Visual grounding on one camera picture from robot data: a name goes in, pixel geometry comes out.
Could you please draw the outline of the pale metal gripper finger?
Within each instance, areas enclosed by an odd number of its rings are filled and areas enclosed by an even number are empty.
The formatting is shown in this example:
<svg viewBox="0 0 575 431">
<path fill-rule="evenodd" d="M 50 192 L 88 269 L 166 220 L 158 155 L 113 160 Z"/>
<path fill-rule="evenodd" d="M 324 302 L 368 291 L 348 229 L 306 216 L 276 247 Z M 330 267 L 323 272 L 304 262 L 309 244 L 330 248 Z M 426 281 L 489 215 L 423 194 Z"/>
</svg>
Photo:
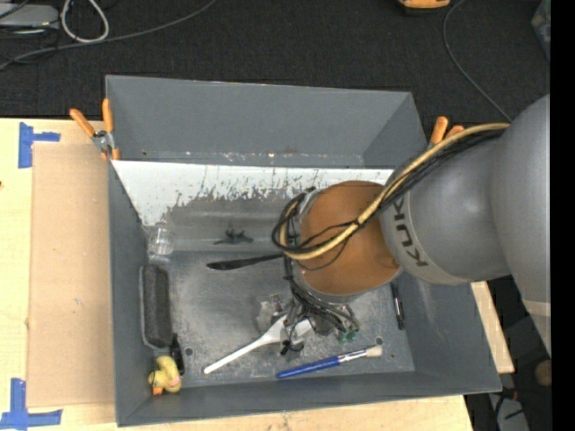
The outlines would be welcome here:
<svg viewBox="0 0 575 431">
<path fill-rule="evenodd" d="M 293 308 L 293 298 L 285 295 L 271 295 L 269 303 L 272 316 L 287 315 Z"/>
<path fill-rule="evenodd" d="M 257 327 L 260 333 L 267 331 L 276 321 L 282 320 L 286 316 L 286 312 L 270 311 L 266 309 L 260 310 L 256 317 Z"/>
</svg>

